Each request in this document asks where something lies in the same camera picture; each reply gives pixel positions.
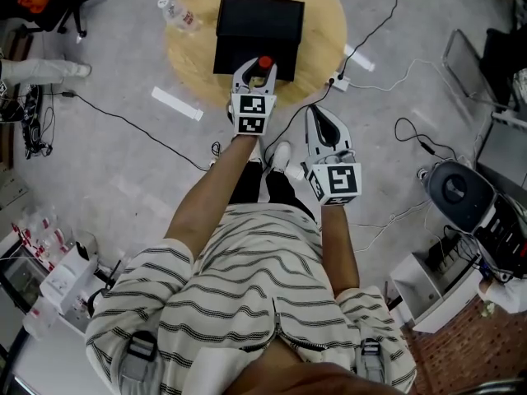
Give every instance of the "striped shirt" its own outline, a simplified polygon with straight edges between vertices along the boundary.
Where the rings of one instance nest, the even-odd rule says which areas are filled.
[[[196,262],[166,239],[130,262],[98,304],[86,332],[97,374],[119,393],[128,340],[158,315],[164,371],[159,393],[179,395],[200,349],[235,348],[258,358],[280,337],[303,361],[354,370],[366,338],[381,346],[385,382],[407,392],[416,367],[376,287],[337,299],[322,267],[318,226],[278,204],[229,206]]]

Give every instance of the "wooden tabletop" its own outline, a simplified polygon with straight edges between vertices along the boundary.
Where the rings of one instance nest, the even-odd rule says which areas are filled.
[[[166,28],[168,55],[176,74],[200,98],[225,106],[230,99],[232,76],[214,75],[216,24],[221,0],[178,0],[203,23],[193,33]],[[346,15],[339,0],[305,2],[302,42],[294,82],[278,81],[278,106],[302,101],[319,91],[343,60],[347,40]]]

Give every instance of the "black case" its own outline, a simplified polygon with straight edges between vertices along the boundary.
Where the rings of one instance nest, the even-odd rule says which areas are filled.
[[[248,60],[269,56],[277,78],[294,81],[304,8],[292,0],[222,0],[214,73],[232,75]]]

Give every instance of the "chair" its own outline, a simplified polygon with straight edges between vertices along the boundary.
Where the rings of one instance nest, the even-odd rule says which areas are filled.
[[[26,7],[18,4],[17,0],[2,0],[0,2],[0,18],[20,17],[34,22],[38,28],[23,27],[26,33],[51,31],[58,25],[59,34],[66,33],[66,22],[73,15],[79,37],[84,38],[87,32],[81,27],[81,7],[89,0],[49,0],[41,13],[32,13]]]
[[[520,70],[517,64],[525,63],[525,56],[518,50],[520,45],[515,38],[524,42],[522,35],[526,31],[517,31],[514,39],[508,39],[512,35],[488,30],[481,57],[463,31],[454,30],[443,55],[443,66],[467,98],[493,105],[498,111],[519,111],[520,101],[512,81],[514,73]]]

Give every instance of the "white sneaker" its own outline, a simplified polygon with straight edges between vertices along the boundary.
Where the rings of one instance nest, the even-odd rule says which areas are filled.
[[[280,173],[286,171],[289,161],[291,160],[291,145],[289,142],[280,142],[273,156],[273,165],[271,171],[276,170]]]
[[[77,75],[78,77],[88,77],[91,73],[91,66],[89,64],[79,64],[79,67],[77,69]]]
[[[249,162],[259,162],[263,165],[262,158],[262,147],[260,146],[260,140],[258,139],[258,141],[256,141],[256,146],[250,153]]]

